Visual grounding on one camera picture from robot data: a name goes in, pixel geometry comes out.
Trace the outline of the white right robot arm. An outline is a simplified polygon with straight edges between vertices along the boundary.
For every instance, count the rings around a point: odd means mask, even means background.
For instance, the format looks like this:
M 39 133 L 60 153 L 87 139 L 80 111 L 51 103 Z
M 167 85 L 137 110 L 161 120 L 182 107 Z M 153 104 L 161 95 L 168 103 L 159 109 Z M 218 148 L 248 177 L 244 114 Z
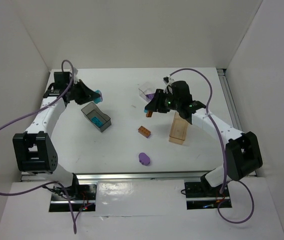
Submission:
M 229 181 L 239 181 L 262 167 L 257 136 L 244 133 L 210 112 L 205 104 L 193 100 L 185 81 L 177 81 L 166 90 L 157 89 L 145 106 L 147 116 L 176 111 L 189 124 L 195 124 L 222 145 L 223 164 L 201 177 L 207 188 L 215 188 Z

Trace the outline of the orange lego brick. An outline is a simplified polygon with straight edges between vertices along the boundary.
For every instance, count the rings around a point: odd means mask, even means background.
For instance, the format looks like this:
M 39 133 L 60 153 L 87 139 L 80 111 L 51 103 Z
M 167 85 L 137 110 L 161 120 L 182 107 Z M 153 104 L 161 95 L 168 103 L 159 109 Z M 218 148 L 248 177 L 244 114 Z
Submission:
M 147 128 L 145 128 L 144 126 L 140 126 L 138 128 L 138 133 L 140 133 L 141 135 L 143 135 L 146 138 L 149 138 L 151 136 L 151 131 L 148 130 Z

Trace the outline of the teal lego brick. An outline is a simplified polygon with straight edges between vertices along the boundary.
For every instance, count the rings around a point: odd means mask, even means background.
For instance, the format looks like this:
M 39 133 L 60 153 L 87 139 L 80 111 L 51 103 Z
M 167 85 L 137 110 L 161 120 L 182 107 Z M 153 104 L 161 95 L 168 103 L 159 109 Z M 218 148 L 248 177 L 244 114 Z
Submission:
M 101 103 L 103 101 L 103 96 L 100 90 L 96 90 L 95 93 L 97 93 L 99 95 L 98 98 L 94 99 L 94 103 L 98 104 Z
M 95 126 L 97 126 L 98 128 L 100 128 L 100 127 L 103 125 L 103 123 L 102 123 L 96 116 L 94 116 L 93 118 L 91 118 L 91 122 L 92 122 Z

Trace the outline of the purple rounded lego piece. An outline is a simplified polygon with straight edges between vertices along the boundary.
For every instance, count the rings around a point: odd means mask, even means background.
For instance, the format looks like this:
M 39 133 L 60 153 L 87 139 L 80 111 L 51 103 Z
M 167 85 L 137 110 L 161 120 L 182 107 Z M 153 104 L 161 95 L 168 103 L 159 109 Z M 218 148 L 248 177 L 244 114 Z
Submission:
M 144 152 L 139 153 L 138 159 L 139 159 L 140 164 L 144 166 L 150 165 L 151 160 L 150 160 L 150 157 L 146 153 Z

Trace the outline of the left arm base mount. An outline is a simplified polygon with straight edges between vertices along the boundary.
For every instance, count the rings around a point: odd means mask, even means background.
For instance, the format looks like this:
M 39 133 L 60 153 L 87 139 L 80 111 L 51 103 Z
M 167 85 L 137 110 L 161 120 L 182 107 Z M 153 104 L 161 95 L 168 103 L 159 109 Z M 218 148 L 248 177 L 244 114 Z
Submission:
M 69 212 L 69 203 L 66 194 L 60 187 L 49 187 L 51 194 L 49 212 L 65 213 Z M 83 212 L 94 212 L 96 210 L 96 193 L 97 184 L 81 184 L 78 185 L 76 193 L 70 193 L 70 200 L 74 212 L 82 210 Z

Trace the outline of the purple rectangular lego brick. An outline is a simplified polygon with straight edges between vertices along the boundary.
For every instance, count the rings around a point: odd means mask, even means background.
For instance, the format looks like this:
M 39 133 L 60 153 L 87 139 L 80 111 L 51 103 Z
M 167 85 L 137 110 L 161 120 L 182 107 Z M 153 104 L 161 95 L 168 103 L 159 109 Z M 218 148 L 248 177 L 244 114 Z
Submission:
M 149 99 L 149 100 L 152 100 L 155 96 L 155 93 L 150 93 L 150 94 L 147 94 L 146 95 L 146 98 Z

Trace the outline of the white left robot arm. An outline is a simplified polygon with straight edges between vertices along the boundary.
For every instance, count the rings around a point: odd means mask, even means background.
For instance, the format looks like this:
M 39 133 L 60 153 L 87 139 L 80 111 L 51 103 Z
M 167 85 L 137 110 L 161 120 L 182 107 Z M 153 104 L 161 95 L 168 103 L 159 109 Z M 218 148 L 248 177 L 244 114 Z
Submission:
M 58 153 L 51 140 L 59 117 L 71 101 L 78 105 L 89 102 L 97 104 L 102 101 L 102 94 L 99 90 L 88 88 L 76 74 L 55 72 L 54 82 L 43 95 L 41 111 L 23 133 L 13 137 L 17 166 L 21 172 L 41 175 L 65 187 L 76 183 L 74 173 L 58 163 Z

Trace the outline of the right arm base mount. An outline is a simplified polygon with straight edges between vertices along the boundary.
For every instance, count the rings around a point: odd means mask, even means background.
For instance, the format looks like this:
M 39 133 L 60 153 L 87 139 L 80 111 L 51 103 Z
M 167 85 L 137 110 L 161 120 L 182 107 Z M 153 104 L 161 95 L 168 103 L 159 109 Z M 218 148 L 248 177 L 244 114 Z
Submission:
M 205 190 L 200 182 L 185 182 L 180 193 L 186 197 L 188 210 L 216 209 L 219 204 L 221 208 L 232 208 L 228 187 L 223 193 L 219 190 L 220 187 Z

